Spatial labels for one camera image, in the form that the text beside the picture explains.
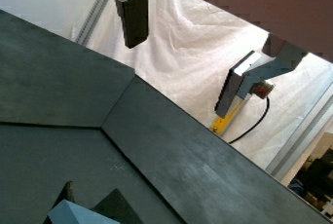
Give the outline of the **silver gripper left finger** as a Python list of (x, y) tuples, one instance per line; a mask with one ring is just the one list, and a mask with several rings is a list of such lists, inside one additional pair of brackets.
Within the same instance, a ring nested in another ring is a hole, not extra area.
[(125, 45), (132, 49), (149, 37), (149, 0), (116, 0)]

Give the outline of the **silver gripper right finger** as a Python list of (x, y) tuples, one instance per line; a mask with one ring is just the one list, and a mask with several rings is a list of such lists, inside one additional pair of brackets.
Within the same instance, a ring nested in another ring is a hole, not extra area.
[(276, 35), (268, 34), (263, 50), (251, 51), (229, 69), (215, 107), (216, 114), (225, 117), (236, 103), (252, 93), (255, 84), (292, 72), (308, 53)]

